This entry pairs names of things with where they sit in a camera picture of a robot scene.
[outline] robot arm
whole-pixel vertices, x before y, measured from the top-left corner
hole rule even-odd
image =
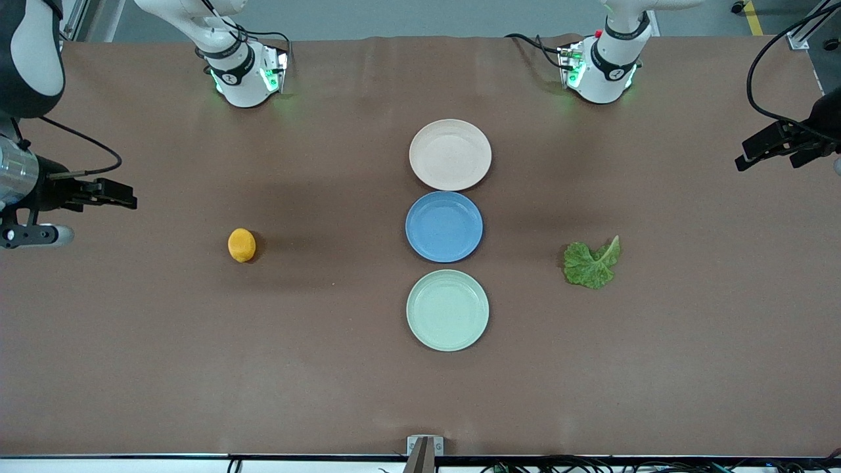
[[[227,15],[247,0],[135,0],[137,6],[180,29],[210,65],[216,89],[236,107],[254,107],[283,87],[287,51],[249,37]]]
[[[69,227],[38,224],[43,211],[137,208],[131,187],[105,178],[77,180],[58,162],[36,156],[19,134],[20,119],[47,114],[64,92],[60,19],[59,0],[0,0],[0,248],[70,242]],[[18,222],[20,209],[29,210],[25,225]]]
[[[704,0],[600,0],[607,8],[604,33],[570,46],[561,63],[563,84],[596,104],[617,100],[637,70],[637,59],[651,37],[648,10],[693,8]]]
[[[40,117],[64,92],[60,0],[0,1],[0,115]]]
[[[829,137],[841,137],[841,88],[821,97],[803,124]],[[745,171],[770,157],[790,155],[791,166],[798,168],[819,157],[841,153],[838,141],[830,141],[785,120],[777,120],[742,142],[744,154],[736,159],[736,168]],[[841,170],[836,161],[836,172]]]

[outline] lemon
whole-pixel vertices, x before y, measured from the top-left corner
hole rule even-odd
[[[254,258],[256,250],[257,242],[254,240],[254,235],[245,228],[237,228],[228,237],[228,252],[233,259],[240,263]]]

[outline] table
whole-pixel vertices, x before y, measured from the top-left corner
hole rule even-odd
[[[744,98],[764,38],[654,38],[618,103],[586,104],[513,40],[296,45],[286,94],[233,109],[192,47],[68,44],[50,114],[121,151],[140,208],[55,212],[60,249],[4,252],[0,453],[818,455],[837,446],[841,182],[830,160],[737,173],[769,121]],[[805,117],[808,57],[774,48],[757,98]],[[465,194],[478,251],[448,266],[491,321],[423,347],[405,299],[443,268],[405,241],[429,191],[412,136],[470,121],[494,162]],[[38,153],[108,159],[41,123]],[[225,242],[259,236],[254,263]],[[616,234],[603,290],[558,251]]]

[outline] wire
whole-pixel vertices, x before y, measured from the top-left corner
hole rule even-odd
[[[10,119],[12,121],[12,127],[14,128],[14,132],[18,135],[18,143],[23,140],[24,134],[20,132],[20,125],[18,125],[18,121],[15,119]]]
[[[739,466],[742,466],[742,464],[746,461],[748,461],[748,459],[746,459],[746,458],[741,459],[736,465],[733,465],[733,466],[731,466],[730,468],[727,468],[727,469],[730,470],[730,471],[735,471]]]
[[[818,10],[815,13],[813,13],[811,15],[808,15],[804,19],[794,23],[792,26],[789,26],[788,28],[784,29],[777,36],[772,38],[771,41],[769,41],[768,44],[766,44],[759,51],[759,54],[756,55],[756,58],[754,59],[754,62],[750,65],[750,69],[748,69],[748,79],[746,81],[746,88],[747,88],[747,92],[748,92],[748,102],[750,103],[750,106],[754,108],[754,110],[756,110],[757,112],[765,115],[766,117],[772,118],[774,120],[785,121],[787,123],[790,123],[790,124],[796,126],[797,128],[800,128],[801,130],[804,130],[807,133],[811,133],[811,134],[821,138],[822,140],[826,140],[826,141],[830,141],[830,142],[834,142],[834,143],[841,143],[841,137],[832,137],[832,136],[826,135],[824,133],[821,133],[818,130],[813,129],[811,126],[805,125],[805,124],[803,124],[803,123],[801,123],[797,120],[790,119],[790,118],[788,118],[784,115],[769,112],[768,110],[760,107],[756,103],[756,100],[754,100],[754,71],[756,70],[756,66],[759,64],[759,60],[762,59],[762,56],[764,56],[765,53],[768,52],[768,50],[771,48],[771,46],[774,45],[774,43],[776,43],[777,41],[779,41],[780,38],[782,38],[783,36],[788,34],[790,31],[793,31],[797,27],[799,27],[803,24],[809,23],[810,21],[812,21],[812,20],[814,20],[818,17],[821,17],[823,15],[829,15],[839,8],[841,8],[841,3],[836,3],[836,4],[834,4],[830,7],[826,7],[822,10]]]
[[[230,463],[228,463],[228,473],[240,473],[242,470],[242,459],[232,458],[230,459]]]
[[[246,35],[247,39],[254,40],[254,39],[256,39],[257,36],[281,36],[286,41],[286,47],[289,49],[289,55],[290,56],[292,55],[292,41],[289,39],[289,37],[287,35],[284,35],[283,33],[279,32],[279,31],[265,31],[265,32],[250,31],[248,29],[243,28],[242,26],[240,26],[236,22],[234,22],[232,24],[232,23],[228,22],[228,20],[222,18],[222,16],[219,15],[219,11],[216,10],[216,7],[213,6],[213,4],[210,2],[210,0],[201,0],[201,2],[204,4],[204,6],[208,10],[210,10],[210,12],[216,18],[222,20],[222,23],[227,24],[229,27],[234,28],[241,33],[244,33]],[[228,33],[230,33],[230,35],[233,36],[234,39],[237,40],[238,42],[243,42],[238,35],[234,35],[233,31],[229,31]]]
[[[553,48],[549,48],[549,47],[546,47],[545,45],[543,45],[543,41],[541,41],[540,35],[538,35],[535,38],[535,40],[532,40],[532,39],[528,38],[527,36],[521,35],[519,33],[511,33],[510,35],[506,35],[505,37],[506,38],[515,38],[515,39],[518,39],[518,40],[524,40],[529,45],[532,45],[532,46],[538,48],[543,53],[543,55],[546,57],[546,60],[549,61],[549,64],[552,64],[553,66],[557,67],[558,69],[563,69],[565,71],[572,71],[573,70],[572,66],[567,66],[565,64],[560,64],[558,62],[555,62],[555,61],[552,60],[552,57],[549,56],[550,52],[552,52],[554,54],[558,54],[558,49],[559,48],[565,48],[569,45],[572,45],[573,43],[568,43],[566,45],[560,45],[557,48],[553,49]]]
[[[543,41],[540,41],[540,35],[537,35],[535,37],[535,39],[537,40],[537,44],[540,46],[540,50],[543,51],[543,55],[546,57],[546,60],[549,61],[549,64],[552,64],[553,66],[557,67],[558,69],[563,69],[565,71],[572,71],[573,70],[572,66],[567,66],[565,64],[560,64],[558,62],[553,61],[552,58],[549,57],[549,53],[546,51],[546,47],[543,46]]]
[[[631,468],[632,473],[637,473],[640,468],[653,467],[654,473],[710,473],[711,465],[690,466],[686,463],[669,463],[665,461],[646,461]]]
[[[593,458],[593,459],[591,459],[591,461],[598,462],[599,464],[601,464],[601,465],[603,465],[604,467],[606,467],[606,468],[607,468],[607,470],[608,470],[610,473],[614,473],[614,471],[613,471],[613,467],[611,467],[610,465],[608,465],[608,464],[607,464],[607,463],[605,463],[604,461],[601,461],[601,460],[599,460],[599,459],[597,459],[597,458]]]
[[[511,33],[510,35],[505,35],[505,37],[506,38],[515,38],[515,39],[518,39],[518,40],[523,40],[526,43],[528,43],[529,45],[532,45],[536,48],[541,48],[546,52],[554,52],[554,53],[558,52],[557,48],[549,48],[549,47],[543,46],[541,43],[537,43],[535,40],[529,38],[528,36],[521,35],[519,33]],[[566,48],[566,47],[569,47],[569,46],[571,46],[571,45],[573,45],[577,42],[578,41],[573,41],[572,43],[567,43],[565,45],[560,45],[560,46],[558,46],[558,48]]]
[[[104,144],[102,144],[101,142],[99,142],[99,141],[97,141],[97,140],[94,140],[94,139],[93,139],[93,138],[91,138],[90,136],[85,135],[84,133],[82,133],[81,131],[76,131],[76,130],[73,130],[73,129],[72,129],[71,127],[69,127],[69,126],[62,125],[61,123],[59,123],[59,122],[57,122],[57,121],[55,121],[55,120],[50,120],[50,119],[48,119],[47,117],[40,117],[40,118],[41,118],[43,121],[45,121],[45,122],[49,123],[50,125],[53,125],[53,126],[55,126],[55,127],[57,127],[57,128],[61,128],[62,130],[66,131],[67,133],[71,133],[71,134],[73,134],[73,135],[76,135],[76,136],[78,136],[79,138],[82,138],[83,140],[90,141],[90,142],[91,142],[91,143],[93,143],[94,145],[99,146],[100,148],[102,148],[103,150],[105,150],[108,154],[110,154],[111,156],[113,156],[113,157],[114,157],[114,159],[117,161],[117,162],[115,162],[114,164],[112,164],[111,166],[107,166],[107,167],[100,167],[99,169],[91,169],[91,170],[87,170],[87,171],[74,171],[74,172],[70,172],[70,173],[58,173],[58,174],[53,174],[50,178],[52,178],[52,179],[54,179],[54,180],[55,180],[55,179],[60,179],[60,178],[74,178],[74,177],[77,177],[77,176],[91,176],[91,175],[93,175],[93,174],[102,174],[102,173],[107,173],[107,172],[109,172],[109,171],[113,171],[114,169],[116,169],[116,168],[118,168],[118,167],[120,167],[120,166],[122,166],[122,165],[123,165],[123,158],[122,158],[122,157],[120,157],[120,155],[119,155],[119,154],[117,154],[117,152],[116,152],[116,151],[114,151],[114,150],[112,150],[111,148],[109,148],[109,147],[105,146],[105,145],[104,145]]]

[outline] green leaf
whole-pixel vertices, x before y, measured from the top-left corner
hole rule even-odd
[[[601,289],[613,279],[610,267],[619,260],[619,236],[594,252],[584,243],[573,243],[563,252],[563,274],[571,284]]]

